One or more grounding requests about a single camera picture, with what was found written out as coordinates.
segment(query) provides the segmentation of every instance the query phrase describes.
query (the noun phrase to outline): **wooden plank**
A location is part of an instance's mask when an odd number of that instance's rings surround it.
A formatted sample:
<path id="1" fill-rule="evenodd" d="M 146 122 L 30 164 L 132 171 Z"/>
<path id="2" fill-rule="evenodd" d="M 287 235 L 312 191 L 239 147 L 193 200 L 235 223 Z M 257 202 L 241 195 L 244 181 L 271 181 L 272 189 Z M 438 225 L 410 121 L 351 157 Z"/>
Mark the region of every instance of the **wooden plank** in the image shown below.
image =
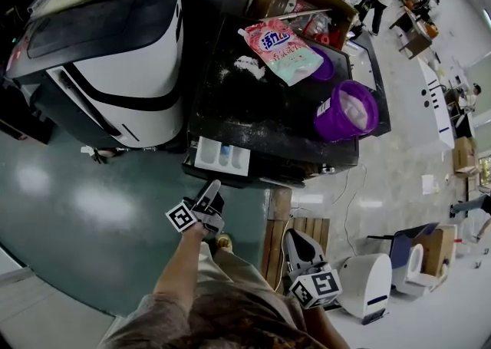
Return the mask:
<path id="1" fill-rule="evenodd" d="M 261 273 L 265 277 L 268 272 L 269 250 L 271 249 L 271 238 L 273 233 L 274 221 L 268 221 L 266 223 L 266 234 L 264 236 L 264 245 L 262 246 L 262 263 Z"/>
<path id="2" fill-rule="evenodd" d="M 321 234 L 322 234 L 322 218 L 314 219 L 314 232 L 312 233 L 312 238 L 321 244 Z"/>
<path id="3" fill-rule="evenodd" d="M 322 249 L 324 250 L 324 253 L 326 253 L 326 250 L 328 248 L 329 224 L 330 223 L 331 223 L 330 219 L 323 219 L 322 220 L 321 241 L 319 242 L 319 244 L 321 245 Z"/>
<path id="4" fill-rule="evenodd" d="M 274 220 L 288 221 L 292 210 L 292 189 L 286 187 L 273 189 L 272 207 Z"/>
<path id="5" fill-rule="evenodd" d="M 273 221 L 271 250 L 269 251 L 268 272 L 266 281 L 274 288 L 276 286 L 276 275 L 280 263 L 280 253 L 282 251 L 282 234 L 285 228 L 285 221 Z"/>
<path id="6" fill-rule="evenodd" d="M 286 223 L 286 229 L 285 227 L 283 228 L 286 232 L 286 230 L 288 230 L 289 228 L 292 228 L 293 227 L 293 219 L 288 221 Z M 279 281 L 282 279 L 282 275 L 284 275 L 286 272 L 286 260 L 285 260 L 285 255 L 283 255 L 283 253 L 281 252 L 280 254 L 280 260 L 279 260 L 279 264 L 278 264 L 278 273 L 276 274 L 276 284 L 279 283 Z M 279 283 L 279 286 L 278 286 L 278 293 L 280 294 L 283 294 L 283 283 L 280 282 Z"/>
<path id="7" fill-rule="evenodd" d="M 293 229 L 298 230 L 299 232 L 305 233 L 305 225 L 307 225 L 306 218 L 295 218 L 293 220 Z"/>
<path id="8" fill-rule="evenodd" d="M 314 219 L 307 218 L 307 225 L 305 227 L 305 234 L 312 237 L 314 234 Z"/>

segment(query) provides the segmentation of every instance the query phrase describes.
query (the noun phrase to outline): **shoe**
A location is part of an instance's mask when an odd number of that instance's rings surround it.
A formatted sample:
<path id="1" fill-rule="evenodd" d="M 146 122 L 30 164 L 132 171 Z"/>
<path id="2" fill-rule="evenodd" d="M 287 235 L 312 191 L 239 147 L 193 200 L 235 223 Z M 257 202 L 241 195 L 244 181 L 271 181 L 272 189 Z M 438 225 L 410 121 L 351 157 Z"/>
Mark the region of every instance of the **shoe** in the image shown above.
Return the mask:
<path id="1" fill-rule="evenodd" d="M 224 251 L 232 252 L 232 239 L 229 235 L 221 233 L 216 238 L 216 249 L 223 248 Z"/>

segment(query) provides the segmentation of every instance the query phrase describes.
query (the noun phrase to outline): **washing machine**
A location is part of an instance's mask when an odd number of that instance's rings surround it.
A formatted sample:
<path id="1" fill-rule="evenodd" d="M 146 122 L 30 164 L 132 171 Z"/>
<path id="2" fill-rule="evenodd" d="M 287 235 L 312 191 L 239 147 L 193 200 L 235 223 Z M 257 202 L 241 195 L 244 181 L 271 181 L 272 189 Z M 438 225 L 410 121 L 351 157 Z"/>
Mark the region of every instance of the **washing machine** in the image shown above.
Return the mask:
<path id="1" fill-rule="evenodd" d="M 88 146 L 170 142 L 183 127 L 181 0 L 77 1 L 33 14 L 7 78 Z"/>

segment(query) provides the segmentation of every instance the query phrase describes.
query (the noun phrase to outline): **jeans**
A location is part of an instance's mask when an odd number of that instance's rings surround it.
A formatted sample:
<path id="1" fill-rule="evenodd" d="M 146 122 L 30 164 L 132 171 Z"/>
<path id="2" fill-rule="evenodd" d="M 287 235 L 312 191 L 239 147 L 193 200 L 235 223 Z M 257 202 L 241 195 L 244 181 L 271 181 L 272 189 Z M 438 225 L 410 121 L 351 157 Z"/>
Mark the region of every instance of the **jeans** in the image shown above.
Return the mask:
<path id="1" fill-rule="evenodd" d="M 381 28 L 381 21 L 382 21 L 382 14 L 384 13 L 384 9 L 386 8 L 386 5 L 383 5 L 382 3 L 378 2 L 378 0 L 374 1 L 374 4 L 372 4 L 371 9 L 374 10 L 374 20 L 371 22 L 371 30 L 375 33 L 378 34 L 378 31 Z M 360 21 L 363 21 L 368 14 L 368 11 L 365 9 L 360 9 L 355 7 L 359 14 Z"/>
<path id="2" fill-rule="evenodd" d="M 477 199 L 470 200 L 469 202 L 453 205 L 453 212 L 457 214 L 458 212 L 462 212 L 462 211 L 480 209 L 483 206 L 483 202 L 485 198 L 486 195 L 482 195 Z"/>

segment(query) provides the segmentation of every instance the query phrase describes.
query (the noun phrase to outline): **purple lid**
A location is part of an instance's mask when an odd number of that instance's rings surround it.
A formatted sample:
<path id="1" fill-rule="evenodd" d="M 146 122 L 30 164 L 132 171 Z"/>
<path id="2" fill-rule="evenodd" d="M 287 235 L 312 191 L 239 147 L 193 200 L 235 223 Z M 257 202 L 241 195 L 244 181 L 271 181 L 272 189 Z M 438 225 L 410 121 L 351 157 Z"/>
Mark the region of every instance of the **purple lid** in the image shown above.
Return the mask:
<path id="1" fill-rule="evenodd" d="M 318 81 L 328 81 L 334 75 L 334 64 L 332 64 L 332 60 L 323 50 L 319 48 L 311 49 L 324 59 L 321 66 L 312 74 L 312 77 Z"/>

